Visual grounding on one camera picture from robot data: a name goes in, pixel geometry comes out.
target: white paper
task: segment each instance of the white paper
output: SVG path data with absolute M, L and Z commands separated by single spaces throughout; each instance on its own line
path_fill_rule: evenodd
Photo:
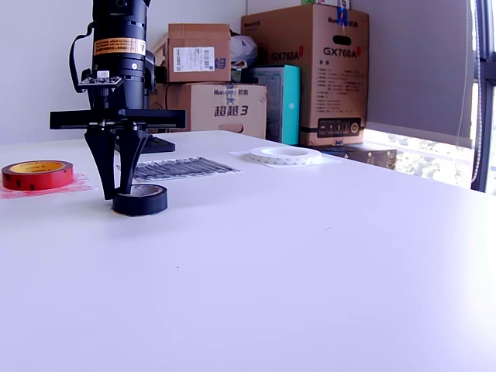
M 215 71 L 215 48 L 174 48 L 174 72 Z
M 245 152 L 240 152 L 240 153 L 229 153 L 235 157 L 239 157 L 241 158 L 242 160 L 245 160 L 245 161 L 248 161 L 250 163 L 253 163 L 253 164 L 259 164 L 259 165 L 264 165 L 265 167 L 270 167 L 270 168 L 294 168 L 294 167 L 313 167 L 315 165 L 324 165 L 324 164 L 339 164 L 341 163 L 341 160 L 334 160 L 334 159 L 331 159 L 330 157 L 326 157 L 325 155 L 322 155 L 322 159 L 320 161 L 320 163 L 316 163 L 316 164 L 308 164 L 308 165 L 276 165 L 276 164 L 265 164 L 265 163 L 256 163 L 254 161 L 252 161 L 249 157 L 249 152 L 248 151 L 245 151 Z

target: white sticker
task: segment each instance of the white sticker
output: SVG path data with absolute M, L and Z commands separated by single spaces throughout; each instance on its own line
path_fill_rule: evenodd
M 174 48 L 174 72 L 215 71 L 213 46 L 199 48 Z

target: double-sided tape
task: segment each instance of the double-sided tape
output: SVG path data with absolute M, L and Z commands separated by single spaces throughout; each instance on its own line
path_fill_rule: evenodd
M 129 194 L 115 194 L 112 209 L 129 217 L 160 213 L 167 209 L 167 189 L 155 184 L 134 184 Z
M 249 153 L 252 161 L 274 165 L 310 165 L 318 164 L 322 154 L 317 150 L 292 146 L 260 147 Z
M 5 188 L 39 191 L 67 186 L 74 180 L 71 163 L 58 160 L 36 160 L 8 165 L 2 169 Z

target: brown cardboard box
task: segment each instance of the brown cardboard box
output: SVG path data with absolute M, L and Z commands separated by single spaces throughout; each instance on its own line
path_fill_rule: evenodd
M 221 129 L 265 139 L 267 88 L 262 85 L 159 84 L 150 107 L 186 110 L 187 131 Z
M 224 24 L 170 24 L 169 81 L 231 81 L 231 32 Z
M 363 142 L 367 120 L 369 17 L 349 11 L 339 26 L 337 8 L 300 5 L 242 18 L 264 63 L 301 68 L 300 143 L 325 146 Z

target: cable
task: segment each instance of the cable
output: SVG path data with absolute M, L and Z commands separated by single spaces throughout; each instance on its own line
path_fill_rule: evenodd
M 475 11 L 475 40 L 476 40 L 476 61 L 477 64 L 477 81 L 479 87 L 479 99 L 477 103 L 477 128 L 478 133 L 476 133 L 477 145 L 475 151 L 477 152 L 477 158 L 475 160 L 475 168 L 474 174 L 472 176 L 472 183 L 477 180 L 477 176 L 479 175 L 479 168 L 481 167 L 481 148 L 482 148 L 482 81 L 481 81 L 481 46 L 480 46 L 480 35 L 479 35 L 479 19 L 477 16 L 477 1 L 474 2 L 474 11 Z
M 462 125 L 463 125 L 463 116 L 464 116 L 464 110 L 465 110 L 465 101 L 467 99 L 467 79 L 468 79 L 468 58 L 469 58 L 469 53 L 468 50 L 470 47 L 470 34 L 471 30 L 469 29 L 470 25 L 470 15 L 471 15 L 471 9 L 470 9 L 470 0 L 467 0 L 467 31 L 465 32 L 466 38 L 465 38 L 465 80 L 463 82 L 463 99 L 462 99 L 462 109 L 461 109 L 461 114 L 460 114 L 460 123 L 458 125 L 458 132 L 456 135 L 456 148 L 459 147 L 458 142 L 460 140 L 460 135 L 461 135 L 461 130 L 462 130 Z M 475 153 L 477 155 L 477 159 L 475 160 L 475 168 L 474 172 L 472 173 L 472 179 L 471 179 L 471 184 L 475 182 L 477 179 L 477 175 L 479 173 L 479 167 L 481 166 L 481 147 L 482 147 L 482 139 L 481 139 L 481 134 L 482 134 L 482 84 L 481 84 L 481 59 L 480 59 L 480 46 L 479 46 L 479 22 L 478 22 L 478 17 L 477 17 L 477 1 L 474 2 L 474 22 L 475 22 L 475 35 L 476 35 L 476 64 L 477 64 L 477 85 L 478 85 L 478 91 L 479 91 L 479 97 L 478 97 L 478 103 L 477 103 L 477 131 L 476 131 L 476 139 L 478 139 L 476 146 L 475 146 Z

